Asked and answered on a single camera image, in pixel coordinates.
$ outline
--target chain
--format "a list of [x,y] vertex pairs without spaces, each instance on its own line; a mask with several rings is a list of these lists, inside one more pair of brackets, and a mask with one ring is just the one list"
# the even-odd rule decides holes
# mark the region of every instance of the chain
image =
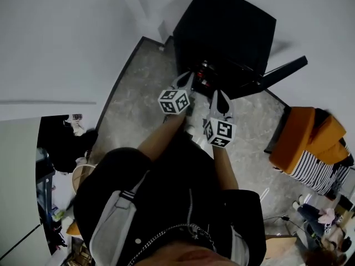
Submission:
[[179,228],[179,227],[196,227],[198,231],[200,231],[201,233],[204,234],[204,236],[210,241],[212,247],[213,247],[213,251],[217,252],[217,249],[215,247],[215,243],[214,241],[211,239],[211,236],[208,232],[206,232],[205,230],[201,229],[199,226],[195,225],[195,224],[177,224],[173,227],[167,228],[163,231],[161,231],[160,233],[158,233],[157,235],[155,235],[154,237],[152,237],[151,240],[149,240],[140,250],[140,252],[137,253],[137,255],[135,257],[132,258],[132,260],[129,262],[128,266],[133,266],[133,264],[135,263],[135,261],[137,260],[137,258],[139,257],[139,255],[141,255],[148,247],[150,247],[150,245],[156,241],[158,238],[160,238],[161,236],[163,236],[165,233],[167,233],[168,231],[174,229],[174,228]]

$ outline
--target bag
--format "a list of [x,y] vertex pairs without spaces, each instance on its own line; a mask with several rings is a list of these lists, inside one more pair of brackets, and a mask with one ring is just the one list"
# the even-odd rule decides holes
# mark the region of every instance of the bag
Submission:
[[113,192],[106,203],[89,245],[98,266],[116,266],[136,212],[132,201],[144,178],[131,191]]

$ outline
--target blue jeans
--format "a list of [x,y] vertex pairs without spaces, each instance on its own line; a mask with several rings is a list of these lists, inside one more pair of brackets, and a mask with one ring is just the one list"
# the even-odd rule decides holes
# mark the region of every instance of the blue jeans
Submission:
[[324,235],[324,224],[318,223],[318,219],[321,216],[320,211],[311,205],[303,204],[297,209],[297,212],[310,224],[312,230],[318,237]]

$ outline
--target baseboard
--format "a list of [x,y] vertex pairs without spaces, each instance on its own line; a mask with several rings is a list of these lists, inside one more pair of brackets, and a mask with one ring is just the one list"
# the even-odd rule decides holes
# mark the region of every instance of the baseboard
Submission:
[[167,45],[167,43],[168,43],[172,38],[173,38],[173,37],[170,35],[170,36],[168,37],[168,39],[166,40],[165,43],[160,43],[160,42],[157,42],[156,40],[153,40],[153,39],[150,39],[150,38],[147,38],[147,37],[141,37],[141,39],[138,41],[137,45],[136,45],[135,48],[133,49],[131,55],[130,55],[129,58],[127,59],[126,63],[124,64],[121,73],[120,73],[119,76],[117,77],[117,80],[116,80],[114,86],[113,86],[112,89],[111,89],[111,92],[110,92],[110,94],[109,94],[109,97],[107,98],[107,101],[106,101],[106,103],[105,103],[104,109],[103,109],[103,111],[101,112],[99,121],[98,121],[98,123],[97,123],[97,125],[96,125],[96,128],[95,128],[96,131],[99,131],[99,128],[100,128],[101,123],[102,123],[102,120],[104,119],[104,115],[105,115],[105,113],[106,113],[106,111],[107,111],[107,108],[109,107],[109,104],[110,104],[110,102],[111,102],[111,99],[112,99],[112,97],[113,97],[113,95],[114,95],[114,93],[115,93],[115,91],[116,91],[116,89],[117,89],[117,87],[118,87],[118,85],[119,85],[119,83],[120,83],[120,81],[121,81],[123,75],[126,73],[126,70],[127,70],[128,65],[131,63],[132,59],[134,58],[135,54],[137,53],[137,51],[138,51],[138,49],[140,48],[140,46],[141,46],[141,44],[143,43],[143,41],[147,40],[147,41],[150,41],[150,42],[155,43],[155,44],[158,45],[158,46],[165,47],[165,46]]
[[286,108],[289,107],[288,104],[286,104],[282,99],[280,99],[277,95],[274,93],[270,92],[268,89],[265,90],[269,95],[271,95],[274,99],[278,100],[281,104],[283,104]]

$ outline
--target marble floor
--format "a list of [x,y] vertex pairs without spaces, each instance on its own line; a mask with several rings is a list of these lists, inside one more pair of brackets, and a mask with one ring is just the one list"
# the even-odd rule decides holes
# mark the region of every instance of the marble floor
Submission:
[[[137,147],[163,121],[157,99],[177,77],[174,47],[165,48],[144,41],[129,64],[110,101],[99,129],[90,162],[97,163],[103,155],[117,147]],[[194,125],[196,141],[208,153],[211,147],[202,135],[202,118],[209,111],[205,97],[195,94]],[[236,99],[237,133],[227,148],[233,170],[241,189],[266,195],[261,201],[264,218],[288,214],[301,224],[301,217],[291,204],[300,194],[311,194],[313,204],[323,200],[311,190],[284,173],[272,169],[268,155],[263,152],[270,141],[283,112],[283,105],[266,92]],[[288,223],[291,232],[297,227]],[[282,220],[266,220],[267,234],[287,234]],[[302,259],[294,247],[280,259],[265,261],[263,265],[301,265]]]

